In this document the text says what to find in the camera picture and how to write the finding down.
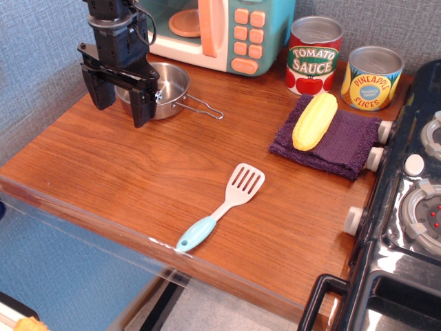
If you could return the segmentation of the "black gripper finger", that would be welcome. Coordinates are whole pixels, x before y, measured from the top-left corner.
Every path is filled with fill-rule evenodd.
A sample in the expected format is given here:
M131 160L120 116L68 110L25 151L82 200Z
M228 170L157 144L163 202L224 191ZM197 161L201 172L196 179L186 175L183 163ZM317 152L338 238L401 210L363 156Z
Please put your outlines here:
M99 110L110 107L116 101L116 95L114 85L105 78L104 72L92 70L86 65L82 65L81 70L94 105Z
M157 88L143 90L133 88L129 92L132 118L135 128L143 127L156 114Z

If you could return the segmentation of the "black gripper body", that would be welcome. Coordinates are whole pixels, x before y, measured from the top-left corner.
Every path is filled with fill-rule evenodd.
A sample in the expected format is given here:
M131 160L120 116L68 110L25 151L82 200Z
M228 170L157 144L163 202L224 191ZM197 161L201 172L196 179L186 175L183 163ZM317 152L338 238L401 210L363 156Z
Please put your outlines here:
M103 71L113 85L126 90L141 84L140 89L157 88L159 73L147 62L150 51L147 21L89 21L94 44L82 43L78 51L83 63Z

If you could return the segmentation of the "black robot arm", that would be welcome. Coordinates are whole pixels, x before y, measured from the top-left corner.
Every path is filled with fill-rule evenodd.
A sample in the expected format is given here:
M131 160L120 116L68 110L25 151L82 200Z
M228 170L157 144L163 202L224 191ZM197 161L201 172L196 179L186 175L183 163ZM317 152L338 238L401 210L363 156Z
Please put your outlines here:
M159 73L147 62L156 41L156 23L138 1L88 1L94 44L81 43L83 80L99 110L116 101L114 88L129 93L134 127L156 114Z

